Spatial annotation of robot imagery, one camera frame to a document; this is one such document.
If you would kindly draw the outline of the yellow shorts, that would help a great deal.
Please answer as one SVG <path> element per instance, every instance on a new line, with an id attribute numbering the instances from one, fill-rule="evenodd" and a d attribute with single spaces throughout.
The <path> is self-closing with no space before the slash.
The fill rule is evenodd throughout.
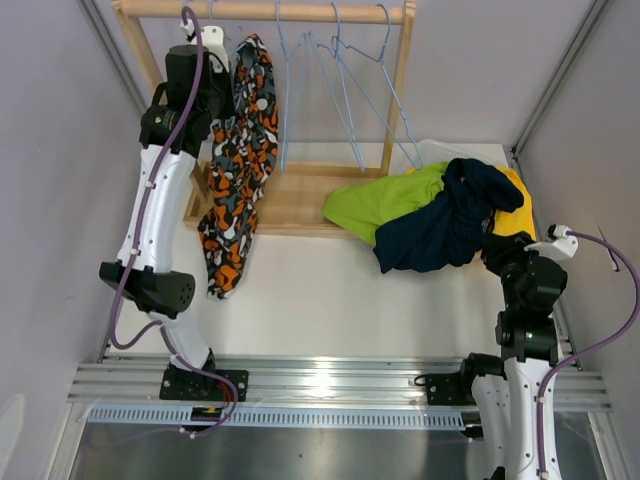
<path id="1" fill-rule="evenodd" d="M 404 175 L 417 175 L 423 180 L 404 182 L 404 189 L 408 192 L 400 195 L 395 201 L 388 220 L 419 210 L 429 203 L 443 189 L 442 175 L 445 173 L 448 161 L 428 164 L 421 170 L 409 168 Z M 523 205 L 513 212 L 497 210 L 493 216 L 491 231 L 499 236 L 510 236 L 520 232 L 527 233 L 532 240 L 536 240 L 533 219 L 533 202 L 518 173 L 511 168 L 497 165 L 495 169 L 505 175 L 523 196 Z"/>

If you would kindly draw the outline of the navy blue shorts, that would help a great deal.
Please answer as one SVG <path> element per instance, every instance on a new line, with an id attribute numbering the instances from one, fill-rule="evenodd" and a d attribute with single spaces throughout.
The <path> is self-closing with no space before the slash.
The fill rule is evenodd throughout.
<path id="1" fill-rule="evenodd" d="M 442 180 L 442 191 L 430 203 L 376 230 L 373 252 L 383 274 L 464 266 L 484 249 L 495 212 L 523 205 L 505 175 L 476 159 L 451 160 Z"/>

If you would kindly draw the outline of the lime green shorts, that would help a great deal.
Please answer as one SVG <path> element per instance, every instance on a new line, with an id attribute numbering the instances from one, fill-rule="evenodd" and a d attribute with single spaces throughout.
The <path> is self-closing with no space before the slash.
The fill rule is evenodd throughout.
<path id="1" fill-rule="evenodd" d="M 426 206 L 442 191 L 448 164 L 431 163 L 421 170 L 337 188 L 326 196 L 321 212 L 329 222 L 375 245 L 378 228 Z"/>

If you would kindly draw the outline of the blue hanger of navy shorts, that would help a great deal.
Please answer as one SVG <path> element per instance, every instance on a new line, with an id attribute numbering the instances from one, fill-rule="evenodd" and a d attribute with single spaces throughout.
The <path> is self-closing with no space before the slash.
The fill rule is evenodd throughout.
<path id="1" fill-rule="evenodd" d="M 348 96 L 348 89 L 346 86 L 346 81 L 344 78 L 344 73 L 341 67 L 339 53 L 338 53 L 338 41 L 340 40 L 341 34 L 341 20 L 339 15 L 339 10 L 337 5 L 334 2 L 330 2 L 329 5 L 333 11 L 334 20 L 336 23 L 336 36 L 335 39 L 330 42 L 329 45 L 320 42 L 316 36 L 309 31 L 308 37 L 312 46 L 312 51 L 318 62 L 320 67 L 321 76 L 324 79 L 324 82 L 328 88 L 329 95 L 332 99 L 334 108 L 336 113 L 338 114 L 340 123 L 346 134 L 346 139 L 348 144 L 351 147 L 354 159 L 356 161 L 357 167 L 359 170 L 364 173 L 366 170 L 364 159 L 362 156 L 362 152 L 360 150 L 359 144 L 356 140 L 355 130 L 354 130 L 354 122 L 351 113 L 351 107 Z M 334 61 L 334 63 L 338 67 L 338 74 L 340 80 L 340 90 L 338 90 L 329 79 L 329 67 L 326 62 L 323 60 L 323 55 L 321 51 L 324 50 L 329 53 L 329 57 Z"/>

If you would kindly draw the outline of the orange camouflage shorts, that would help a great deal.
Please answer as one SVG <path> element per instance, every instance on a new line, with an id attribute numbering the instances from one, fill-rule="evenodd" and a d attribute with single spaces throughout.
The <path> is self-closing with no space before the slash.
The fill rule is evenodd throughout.
<path id="1" fill-rule="evenodd" d="M 257 203 L 279 153 L 274 66 L 255 33 L 238 45 L 233 81 L 235 115 L 213 124 L 208 176 L 212 207 L 197 226 L 207 295 L 220 300 L 243 276 L 259 222 Z"/>

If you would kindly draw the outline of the blue hanger of yellow shorts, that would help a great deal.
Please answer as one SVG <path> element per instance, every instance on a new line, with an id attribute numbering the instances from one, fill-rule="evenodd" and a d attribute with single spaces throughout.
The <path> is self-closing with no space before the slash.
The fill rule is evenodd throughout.
<path id="1" fill-rule="evenodd" d="M 293 89 L 293 67 L 296 55 L 303 51 L 307 43 L 307 34 L 303 32 L 291 46 L 288 46 L 283 31 L 282 2 L 275 2 L 276 27 L 279 37 L 280 48 L 285 61 L 285 87 L 284 87 L 284 110 L 282 116 L 282 141 L 279 157 L 280 171 L 287 170 L 288 150 L 290 145 L 290 130 L 295 117 L 294 103 L 299 98 L 300 93 L 295 93 Z"/>

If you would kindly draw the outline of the blue hanger of camouflage shorts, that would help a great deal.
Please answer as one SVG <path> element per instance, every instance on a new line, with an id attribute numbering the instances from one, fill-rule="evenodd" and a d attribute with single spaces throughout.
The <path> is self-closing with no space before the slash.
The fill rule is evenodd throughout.
<path id="1" fill-rule="evenodd" d="M 228 51 L 235 52 L 238 49 L 239 43 L 245 37 L 245 31 L 242 25 L 235 23 L 232 24 L 230 20 L 220 20 L 214 14 L 214 6 L 217 0 L 209 0 L 208 6 L 208 18 L 209 23 L 212 26 L 217 26 L 224 32 L 224 45 Z"/>

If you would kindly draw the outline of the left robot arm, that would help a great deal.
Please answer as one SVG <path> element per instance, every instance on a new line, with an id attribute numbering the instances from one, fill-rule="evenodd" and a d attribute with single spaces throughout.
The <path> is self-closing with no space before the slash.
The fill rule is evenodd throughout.
<path id="1" fill-rule="evenodd" d="M 116 259 L 101 264 L 99 277 L 115 292 L 111 345 L 126 350 L 141 338 L 123 342 L 116 335 L 122 304 L 129 300 L 150 320 L 144 332 L 160 330 L 171 354 L 169 383 L 204 400 L 217 387 L 215 360 L 190 310 L 195 279 L 173 268 L 173 242 L 201 145 L 214 120 L 232 115 L 233 88 L 222 47 L 174 46 L 165 66 L 167 79 L 141 117 L 140 177 L 128 230 Z"/>

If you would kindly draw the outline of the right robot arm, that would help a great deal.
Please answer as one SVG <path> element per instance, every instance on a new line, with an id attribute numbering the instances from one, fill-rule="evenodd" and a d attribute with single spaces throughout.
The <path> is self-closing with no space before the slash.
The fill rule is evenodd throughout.
<path id="1" fill-rule="evenodd" d="M 553 368 L 559 362 L 554 304 L 568 275 L 526 233 L 490 234 L 484 266 L 501 281 L 505 308 L 495 328 L 498 356 L 472 353 L 458 395 L 477 405 L 494 479 L 559 479 Z"/>

